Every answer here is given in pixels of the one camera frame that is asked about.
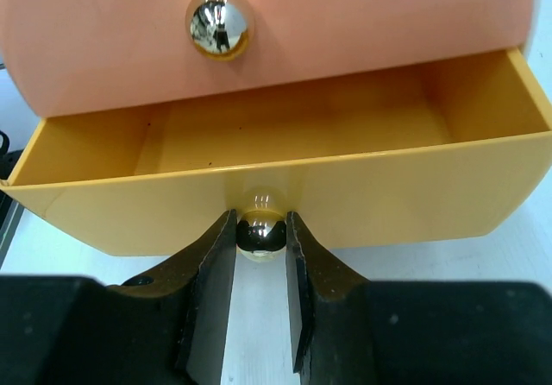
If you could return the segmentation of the yellow bottom drawer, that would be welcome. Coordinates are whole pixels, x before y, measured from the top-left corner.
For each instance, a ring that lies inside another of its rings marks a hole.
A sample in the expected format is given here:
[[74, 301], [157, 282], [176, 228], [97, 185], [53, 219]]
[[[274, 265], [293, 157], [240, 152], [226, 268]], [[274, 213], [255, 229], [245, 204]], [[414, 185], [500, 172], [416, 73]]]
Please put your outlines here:
[[43, 120], [1, 188], [113, 256], [221, 214], [297, 212], [330, 248], [477, 237], [551, 165], [551, 104], [516, 49]]

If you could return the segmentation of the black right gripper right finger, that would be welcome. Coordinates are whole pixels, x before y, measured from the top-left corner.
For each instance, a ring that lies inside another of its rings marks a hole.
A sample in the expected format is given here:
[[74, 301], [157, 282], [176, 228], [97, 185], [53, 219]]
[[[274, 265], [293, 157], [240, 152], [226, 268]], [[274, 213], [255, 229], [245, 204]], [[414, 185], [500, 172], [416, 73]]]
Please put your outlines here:
[[302, 384], [376, 384], [368, 279], [322, 246], [298, 213], [285, 224], [293, 371]]

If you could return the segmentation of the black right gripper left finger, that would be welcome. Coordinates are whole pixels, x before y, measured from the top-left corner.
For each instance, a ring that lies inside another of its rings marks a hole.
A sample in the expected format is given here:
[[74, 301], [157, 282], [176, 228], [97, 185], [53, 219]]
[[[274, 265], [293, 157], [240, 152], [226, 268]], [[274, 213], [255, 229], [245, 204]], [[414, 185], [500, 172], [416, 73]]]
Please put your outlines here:
[[153, 384], [218, 384], [235, 272], [237, 214], [224, 212], [196, 241], [111, 290]]

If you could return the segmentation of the orange drawer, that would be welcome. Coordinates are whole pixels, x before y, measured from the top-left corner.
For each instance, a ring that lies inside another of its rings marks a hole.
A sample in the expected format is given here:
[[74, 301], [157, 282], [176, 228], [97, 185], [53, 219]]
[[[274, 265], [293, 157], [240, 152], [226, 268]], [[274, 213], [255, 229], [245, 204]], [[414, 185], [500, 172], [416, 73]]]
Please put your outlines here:
[[229, 61], [191, 38], [200, 0], [1, 0], [1, 54], [40, 117], [235, 92], [516, 47], [534, 0], [225, 0]]

